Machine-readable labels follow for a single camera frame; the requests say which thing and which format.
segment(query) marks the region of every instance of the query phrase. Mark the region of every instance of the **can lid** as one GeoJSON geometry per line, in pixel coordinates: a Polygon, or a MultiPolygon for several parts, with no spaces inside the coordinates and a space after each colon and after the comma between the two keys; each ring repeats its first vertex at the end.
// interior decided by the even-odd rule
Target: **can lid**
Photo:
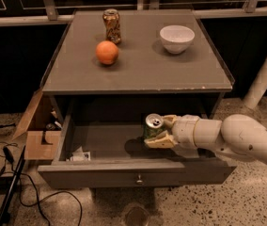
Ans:
{"type": "Polygon", "coordinates": [[[145,119],[146,125],[150,128],[158,129],[163,126],[164,120],[158,114],[149,114],[145,119]]]}
{"type": "Polygon", "coordinates": [[[107,10],[104,11],[104,15],[116,15],[118,14],[118,11],[116,9],[113,9],[113,8],[109,8],[107,10]]]}

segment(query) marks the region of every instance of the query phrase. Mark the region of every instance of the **orange fruit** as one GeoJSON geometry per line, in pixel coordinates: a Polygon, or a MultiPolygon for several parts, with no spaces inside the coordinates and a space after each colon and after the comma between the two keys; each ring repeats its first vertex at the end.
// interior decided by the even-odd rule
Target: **orange fruit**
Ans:
{"type": "Polygon", "coordinates": [[[118,48],[111,41],[102,41],[96,47],[96,57],[102,64],[111,65],[118,58],[118,48]]]}

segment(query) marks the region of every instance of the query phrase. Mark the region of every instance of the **can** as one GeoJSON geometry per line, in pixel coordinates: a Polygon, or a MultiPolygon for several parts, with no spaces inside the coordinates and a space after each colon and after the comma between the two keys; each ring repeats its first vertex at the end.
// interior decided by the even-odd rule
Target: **can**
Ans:
{"type": "Polygon", "coordinates": [[[121,42],[120,17],[116,9],[110,8],[104,11],[103,21],[106,27],[106,40],[114,44],[121,42]]]}
{"type": "Polygon", "coordinates": [[[158,114],[149,114],[145,118],[144,139],[156,137],[164,131],[164,119],[158,114]]]}

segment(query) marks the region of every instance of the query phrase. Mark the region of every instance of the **drawer handle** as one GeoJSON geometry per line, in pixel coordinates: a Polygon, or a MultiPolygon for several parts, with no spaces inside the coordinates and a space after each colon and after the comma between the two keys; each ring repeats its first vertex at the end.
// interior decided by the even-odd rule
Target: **drawer handle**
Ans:
{"type": "Polygon", "coordinates": [[[143,185],[143,184],[144,184],[144,182],[143,182],[143,180],[142,180],[142,176],[141,176],[141,174],[138,174],[138,175],[137,175],[136,183],[137,183],[138,185],[143,185]]]}

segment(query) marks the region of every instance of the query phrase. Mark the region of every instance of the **concrete floor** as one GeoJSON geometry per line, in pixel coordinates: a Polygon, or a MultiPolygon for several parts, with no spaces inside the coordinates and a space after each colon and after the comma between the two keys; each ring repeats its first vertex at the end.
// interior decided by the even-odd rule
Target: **concrete floor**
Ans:
{"type": "MultiPolygon", "coordinates": [[[[254,110],[243,106],[240,99],[224,99],[215,118],[222,120],[234,113],[251,116],[267,127],[267,97],[254,110]]],[[[0,123],[17,123],[20,117],[21,114],[0,115],[0,123]]],[[[0,129],[0,141],[11,142],[14,130],[14,127],[0,129]]],[[[18,143],[18,148],[11,148],[17,158],[25,135],[13,142],[18,143]]],[[[126,225],[126,218],[128,225],[147,225],[143,218],[148,219],[150,226],[267,225],[267,166],[258,161],[234,162],[237,169],[222,185],[82,188],[69,192],[78,198],[83,207],[81,225],[126,225]]],[[[42,199],[56,190],[41,179],[37,173],[38,164],[38,161],[26,162],[24,172],[32,176],[42,199]]],[[[4,160],[0,157],[0,169],[3,165],[4,160]]],[[[34,203],[35,192],[25,176],[22,176],[22,184],[24,203],[34,203]]],[[[19,189],[10,204],[11,219],[8,225],[47,225],[37,206],[24,207],[20,204],[19,189]]],[[[5,189],[0,189],[0,206],[5,193],[5,189]]],[[[41,208],[51,225],[78,225],[80,207],[68,193],[53,196],[43,202],[41,208]]]]}

